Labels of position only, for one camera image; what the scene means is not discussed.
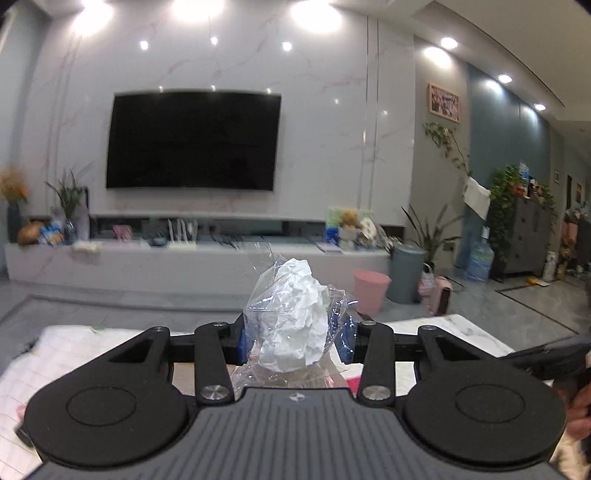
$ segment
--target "green plant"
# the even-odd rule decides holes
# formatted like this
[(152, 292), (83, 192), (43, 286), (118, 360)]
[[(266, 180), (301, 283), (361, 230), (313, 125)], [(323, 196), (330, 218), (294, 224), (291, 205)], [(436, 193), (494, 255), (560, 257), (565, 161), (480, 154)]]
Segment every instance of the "green plant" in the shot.
[(454, 132), (456, 131), (454, 128), (444, 127), (442, 124), (438, 124), (437, 122), (428, 122), (423, 124), (423, 128), (425, 129), (425, 136), (431, 137), (433, 143), (437, 145), (437, 148), (443, 147), (445, 149), (445, 158), (449, 158), (453, 152), (454, 145), (457, 149), (458, 154), (460, 157), (452, 158), (452, 163), (463, 170), (467, 176), (471, 176), (472, 172), (468, 169), (468, 161), (467, 159), (470, 158), (470, 155), (462, 153), (460, 146), (457, 144), (456, 136)]
[(491, 229), (489, 242), (495, 259), (507, 262), (513, 236), (515, 217), (515, 187), (521, 183), (519, 167), (495, 170), (491, 187), (491, 206), (486, 223)]
[(459, 216), (455, 217), (454, 219), (452, 219), (440, 226), (440, 222), (441, 222), (441, 220), (443, 220), (443, 215), (445, 215), (445, 212), (447, 210), (447, 206), (448, 206), (447, 203), (445, 205), (443, 205), (441, 212), (439, 212), (439, 215), (437, 216), (437, 220), (435, 221), (435, 228), (434, 228), (433, 232), (429, 231), (429, 220), (427, 218), (425, 218), (425, 225), (423, 227), (421, 220), (419, 220), (419, 218), (412, 206), (410, 206), (410, 211), (413, 214), (414, 219), (404, 208), (402, 209), (402, 211), (407, 216), (408, 221), (410, 222), (411, 226), (415, 229), (417, 236), (418, 236), (418, 241), (411, 240), (411, 242), (414, 242), (415, 244), (417, 244), (418, 247), (422, 248), (423, 250), (425, 250), (425, 252), (427, 252), (427, 258), (425, 259), (425, 262), (431, 266), (433, 266), (433, 262), (435, 260), (435, 255), (437, 255), (437, 251), (444, 243), (452, 242), (452, 241), (457, 240), (458, 238), (461, 238), (461, 236), (450, 236), (447, 238), (442, 238), (443, 231), (447, 227), (449, 227), (450, 225), (456, 223), (458, 220), (461, 220), (463, 218), (462, 215), (459, 215)]
[(82, 198), (82, 191), (84, 191), (84, 187), (76, 184), (74, 172), (70, 170), (70, 175), (67, 175), (64, 170), (63, 177), (57, 187), (49, 182), (46, 182), (46, 185), (57, 193), (66, 218), (71, 219)]

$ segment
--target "marble wall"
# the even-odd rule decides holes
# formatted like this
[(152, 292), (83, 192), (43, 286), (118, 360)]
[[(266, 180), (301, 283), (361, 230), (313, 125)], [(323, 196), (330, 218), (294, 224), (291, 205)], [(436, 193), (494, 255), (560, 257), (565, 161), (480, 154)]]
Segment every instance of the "marble wall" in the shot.
[[(285, 1), (226, 0), (204, 23), (177, 18), (171, 6), (114, 3), (104, 28), (87, 36), (74, 31), (76, 16), (53, 21), (21, 144), (30, 214), (55, 205), (44, 181), (84, 168), (95, 215), (323, 220), (328, 206), (357, 206), (404, 225), (414, 145), (411, 35), (347, 11), (339, 11), (336, 31), (311, 33)], [(212, 85), (282, 95), (274, 192), (105, 189), (114, 94)]]

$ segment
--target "television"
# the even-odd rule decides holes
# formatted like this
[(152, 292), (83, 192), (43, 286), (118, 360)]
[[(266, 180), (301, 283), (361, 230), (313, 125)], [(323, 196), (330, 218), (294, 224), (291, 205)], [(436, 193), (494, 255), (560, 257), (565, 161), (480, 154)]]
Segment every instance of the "television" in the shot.
[(106, 187), (273, 190), (280, 112), (280, 95), (116, 95)]

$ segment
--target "clear plastic bag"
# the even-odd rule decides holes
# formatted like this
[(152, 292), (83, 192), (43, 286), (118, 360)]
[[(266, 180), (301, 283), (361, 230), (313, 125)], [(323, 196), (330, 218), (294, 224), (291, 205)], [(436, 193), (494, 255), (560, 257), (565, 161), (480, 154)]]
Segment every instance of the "clear plastic bag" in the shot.
[(338, 339), (339, 355), (350, 362), (355, 324), (347, 308), (355, 301), (322, 286), (305, 261), (286, 261), (254, 245), (246, 253), (257, 271), (272, 264), (243, 310), (248, 361), (230, 376), (236, 396), (244, 387), (346, 387), (329, 350)]

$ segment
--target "ceiling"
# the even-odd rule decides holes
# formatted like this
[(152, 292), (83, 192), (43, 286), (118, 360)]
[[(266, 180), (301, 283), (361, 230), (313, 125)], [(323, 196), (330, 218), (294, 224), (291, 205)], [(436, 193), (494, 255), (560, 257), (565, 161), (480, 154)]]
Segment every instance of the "ceiling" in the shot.
[[(82, 0), (33, 0), (52, 17)], [(578, 0), (581, 3), (591, 0)], [(591, 15), (575, 0), (332, 0), (433, 43), (459, 42), (454, 54), (506, 85), (542, 113), (591, 163)]]

